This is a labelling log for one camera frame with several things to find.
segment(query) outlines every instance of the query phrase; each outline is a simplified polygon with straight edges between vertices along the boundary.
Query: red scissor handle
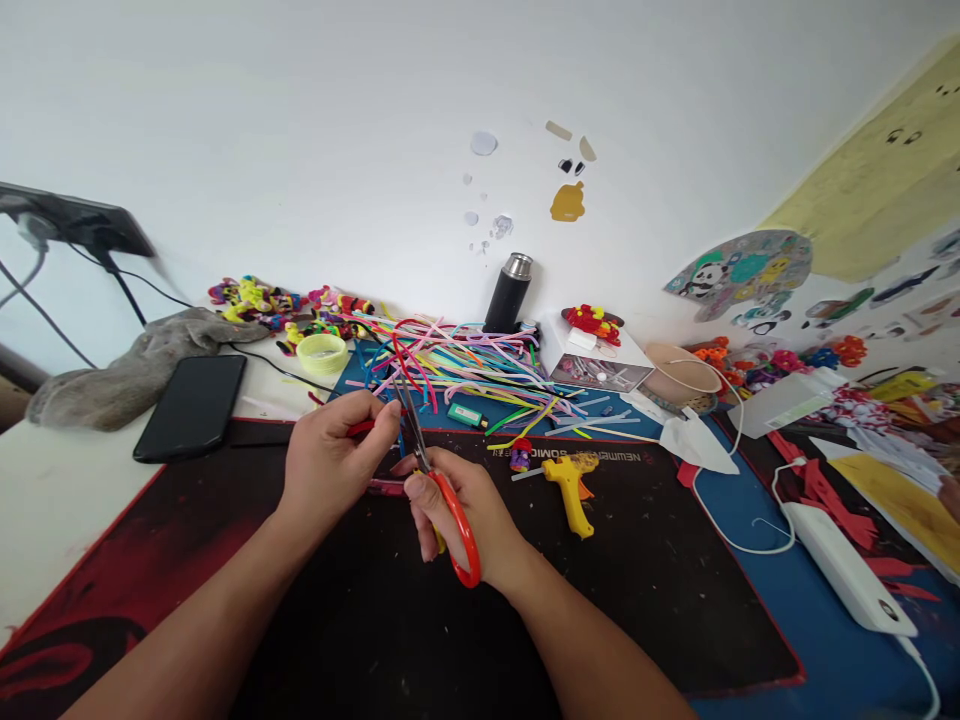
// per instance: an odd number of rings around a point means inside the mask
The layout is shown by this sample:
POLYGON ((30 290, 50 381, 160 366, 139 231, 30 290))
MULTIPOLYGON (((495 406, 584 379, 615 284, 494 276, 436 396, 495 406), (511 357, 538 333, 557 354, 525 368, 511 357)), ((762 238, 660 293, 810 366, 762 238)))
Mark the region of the red scissor handle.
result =
POLYGON ((480 550, 477 548, 477 539, 473 536, 470 521, 467 520, 467 514, 463 511, 463 505, 460 504, 460 499, 457 497, 453 488, 450 487, 447 479, 436 470, 430 473, 430 477, 433 478, 433 481, 439 486, 440 492, 443 494, 443 499, 447 502, 447 507, 450 508, 450 512, 453 513, 453 517, 460 527, 460 537, 463 539, 463 547, 467 551, 467 561, 470 563, 470 572, 460 567, 457 561, 454 560, 452 552, 450 553, 450 562, 453 563, 453 569, 457 572, 457 577, 460 578, 460 582, 468 588, 475 588, 480 584, 480 577, 483 571, 480 568, 480 550))

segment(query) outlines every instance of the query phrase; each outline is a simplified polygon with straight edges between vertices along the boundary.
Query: black phone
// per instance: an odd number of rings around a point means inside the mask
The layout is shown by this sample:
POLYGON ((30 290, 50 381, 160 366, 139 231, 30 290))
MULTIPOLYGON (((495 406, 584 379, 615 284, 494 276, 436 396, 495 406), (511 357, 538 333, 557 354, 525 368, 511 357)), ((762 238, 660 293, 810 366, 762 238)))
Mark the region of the black phone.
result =
POLYGON ((201 457, 220 447, 246 362, 242 355, 219 355, 177 363, 133 459, 168 463, 201 457))

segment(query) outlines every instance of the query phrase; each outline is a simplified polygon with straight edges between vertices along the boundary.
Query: thermos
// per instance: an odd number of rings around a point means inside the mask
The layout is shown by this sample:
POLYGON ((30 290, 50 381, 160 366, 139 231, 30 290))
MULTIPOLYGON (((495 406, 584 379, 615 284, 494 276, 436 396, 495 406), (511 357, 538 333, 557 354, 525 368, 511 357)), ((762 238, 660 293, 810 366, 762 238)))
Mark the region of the thermos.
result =
POLYGON ((512 333, 517 326, 517 315, 523 296, 530 287, 530 268, 533 258, 523 253, 511 253, 500 270, 497 288, 493 291, 484 332, 512 333))

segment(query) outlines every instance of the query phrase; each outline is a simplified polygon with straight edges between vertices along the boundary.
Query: yellow glue gun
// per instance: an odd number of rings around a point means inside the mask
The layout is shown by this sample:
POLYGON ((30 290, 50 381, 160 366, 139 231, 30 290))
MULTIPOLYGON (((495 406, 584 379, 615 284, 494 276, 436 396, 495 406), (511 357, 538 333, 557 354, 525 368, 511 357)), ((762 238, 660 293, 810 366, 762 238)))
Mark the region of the yellow glue gun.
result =
POLYGON ((596 453, 576 453, 556 460, 545 460, 542 466, 547 480, 560 486, 570 530, 583 540, 593 535, 593 525, 587 522, 580 504, 580 478, 593 472, 599 464, 600 457, 596 453))

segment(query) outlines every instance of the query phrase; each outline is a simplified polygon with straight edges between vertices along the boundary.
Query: forearm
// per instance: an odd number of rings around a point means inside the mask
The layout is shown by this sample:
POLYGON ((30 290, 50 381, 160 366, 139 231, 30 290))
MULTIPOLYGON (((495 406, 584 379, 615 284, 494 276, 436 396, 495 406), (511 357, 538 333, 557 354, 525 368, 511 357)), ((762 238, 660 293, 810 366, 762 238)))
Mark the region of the forearm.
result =
POLYGON ((515 579, 498 589, 523 618, 564 717, 696 717, 643 650, 542 555, 528 547, 517 563, 515 579))
POLYGON ((225 716, 273 612, 333 524, 307 535, 267 518, 64 717, 225 716))

